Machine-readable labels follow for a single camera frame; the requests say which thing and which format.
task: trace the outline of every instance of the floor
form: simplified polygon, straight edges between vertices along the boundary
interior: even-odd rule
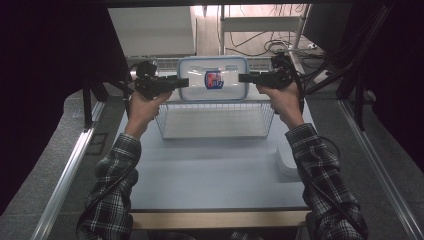
[[[242,16],[243,13],[249,11],[248,7],[259,11],[254,6],[233,6],[231,8],[231,16]],[[290,6],[265,6],[260,12],[254,14],[273,15],[276,12],[290,13]],[[297,6],[292,7],[292,13],[295,13]],[[208,15],[204,18],[199,17],[198,20],[198,55],[217,55],[219,51],[219,42],[216,29],[216,13],[217,9],[212,7],[208,9]],[[228,48],[234,48],[231,42],[231,35],[234,45],[238,45],[246,39],[254,36],[255,33],[227,33],[225,36],[225,45]],[[273,39],[284,38],[284,40],[292,40],[293,33],[264,33],[246,44],[237,48],[238,51],[255,55],[264,51],[264,43]],[[310,42],[301,38],[300,48],[307,47]],[[227,50],[227,54],[234,54],[231,50]],[[313,71],[314,67],[319,65],[319,60],[305,60],[305,71]],[[420,239],[413,238],[408,235],[399,219],[400,213],[393,208],[393,203],[388,197],[388,193],[382,188],[380,180],[376,177],[374,169],[371,167],[366,154],[361,149],[358,140],[349,126],[340,104],[335,97],[335,89],[337,82],[308,96],[307,101],[311,109],[311,114],[315,120],[316,126],[320,134],[331,138],[334,142],[340,143],[339,148],[342,152],[342,176],[348,183],[348,186],[361,203],[362,211],[369,226],[371,236],[370,239]],[[103,113],[99,122],[102,126],[99,129],[112,129],[116,120],[116,111],[123,111],[119,91],[107,85],[108,92],[112,97],[107,103],[108,109]],[[424,186],[424,175],[414,164],[412,159],[405,153],[395,139],[384,129],[373,114],[372,102],[364,107],[364,125],[369,140],[373,143],[374,150],[378,153],[383,165],[390,175],[394,185],[404,198],[407,206],[416,218],[418,226],[424,228],[424,191],[419,191]],[[0,239],[30,239],[41,215],[46,208],[66,163],[71,156],[72,150],[83,128],[82,114],[82,94],[75,93],[68,97],[64,105],[64,115],[53,135],[49,145],[44,150],[34,170],[28,176],[20,191],[16,194],[14,200],[9,205],[5,214],[0,217]],[[92,168],[96,161],[107,152],[108,147],[112,143],[113,136],[107,138],[104,150],[98,152],[96,146],[91,146],[88,152],[92,154],[86,156],[83,166]],[[80,189],[82,192],[88,192],[92,181],[92,172],[83,172],[80,169],[78,174],[83,174],[75,180],[74,188]],[[74,226],[75,219],[79,216],[83,208],[84,196],[77,195],[77,192],[70,191],[67,199],[61,209],[56,224],[52,226],[49,239],[75,239]],[[269,232],[278,232],[279,230],[270,230]],[[301,236],[298,239],[308,239],[306,229],[301,229]],[[219,234],[222,232],[202,232],[191,233],[198,234],[201,239],[220,239]],[[148,239],[146,232],[135,231],[131,239]]]

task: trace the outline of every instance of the metal stand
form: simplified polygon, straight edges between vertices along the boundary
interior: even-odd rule
[[[225,18],[225,5],[221,5],[219,55],[225,54],[225,32],[294,31],[291,49],[297,49],[306,22],[310,4],[306,4],[300,17],[230,17]]]

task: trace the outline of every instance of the black panel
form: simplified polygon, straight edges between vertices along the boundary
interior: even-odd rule
[[[105,7],[14,2],[0,9],[7,36],[0,64],[2,212],[48,144],[64,100],[84,79],[123,80],[127,64]]]
[[[351,3],[312,5],[303,35],[327,53],[335,52],[342,44],[351,9]]]
[[[379,120],[424,171],[422,7],[398,1],[365,57],[363,76]]]

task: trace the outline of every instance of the desk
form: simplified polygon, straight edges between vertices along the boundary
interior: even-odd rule
[[[305,104],[304,118],[312,117]],[[123,132],[124,115],[119,132]],[[136,229],[277,227],[304,224],[299,178],[279,171],[287,127],[275,115],[266,139],[162,140],[155,121],[141,138],[131,194]]]

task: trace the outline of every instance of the aluminum rail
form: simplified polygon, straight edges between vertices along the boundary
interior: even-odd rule
[[[368,139],[367,134],[361,131],[354,118],[352,117],[353,111],[349,106],[348,101],[340,100],[339,104],[375,175],[377,176],[380,185],[386,193],[409,238],[415,240],[424,240],[423,231],[418,225],[414,214],[408,206],[408,203],[403,198],[396,185],[393,183],[393,180],[384,167],[380,157],[378,156],[378,153],[375,151],[373,145]]]
[[[308,16],[310,6],[311,6],[310,4],[306,4],[302,15],[300,15],[299,25],[297,26],[296,35],[295,35],[295,38],[294,38],[294,41],[293,41],[293,48],[294,49],[297,49],[298,46],[299,46],[300,35],[302,35],[302,33],[303,33],[303,28],[305,27],[305,24],[306,24],[306,18]]]
[[[53,194],[50,197],[46,208],[44,209],[43,215],[41,216],[40,221],[38,222],[38,225],[32,234],[31,240],[41,240],[48,238],[56,218],[59,215],[59,211],[63,205],[63,202],[65,201],[65,198],[68,194],[69,188],[71,187],[75,174],[78,171],[78,166],[84,156],[85,150],[87,149],[91,137],[93,136],[97,120],[100,117],[104,105],[104,103],[97,102],[94,106],[93,126],[87,132],[81,133],[68,160],[68,163],[63,170],[62,176],[60,177],[59,182],[57,183],[56,188],[54,189]]]

